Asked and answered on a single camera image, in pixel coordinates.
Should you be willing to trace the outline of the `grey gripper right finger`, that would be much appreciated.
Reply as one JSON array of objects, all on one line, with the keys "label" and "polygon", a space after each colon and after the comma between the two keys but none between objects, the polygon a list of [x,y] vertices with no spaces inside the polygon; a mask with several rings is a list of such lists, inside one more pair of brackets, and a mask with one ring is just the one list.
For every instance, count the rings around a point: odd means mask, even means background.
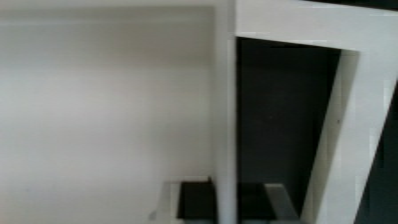
[{"label": "grey gripper right finger", "polygon": [[269,183],[265,191],[276,214],[270,224],[302,224],[285,185]]}]

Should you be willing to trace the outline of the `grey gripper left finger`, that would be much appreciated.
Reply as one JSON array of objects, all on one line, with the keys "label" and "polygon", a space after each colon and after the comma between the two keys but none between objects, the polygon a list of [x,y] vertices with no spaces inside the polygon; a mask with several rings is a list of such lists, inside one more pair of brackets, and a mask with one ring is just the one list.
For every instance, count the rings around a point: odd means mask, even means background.
[{"label": "grey gripper left finger", "polygon": [[183,224],[178,218],[180,182],[165,182],[162,185],[158,205],[149,214],[148,224]]}]

